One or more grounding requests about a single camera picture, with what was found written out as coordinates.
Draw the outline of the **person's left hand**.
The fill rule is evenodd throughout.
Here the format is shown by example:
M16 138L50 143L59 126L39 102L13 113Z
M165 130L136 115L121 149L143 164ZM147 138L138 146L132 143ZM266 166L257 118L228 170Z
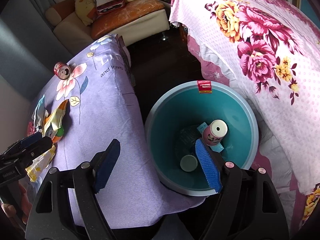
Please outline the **person's left hand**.
M27 224L32 204L20 182L1 187L1 208L13 223Z

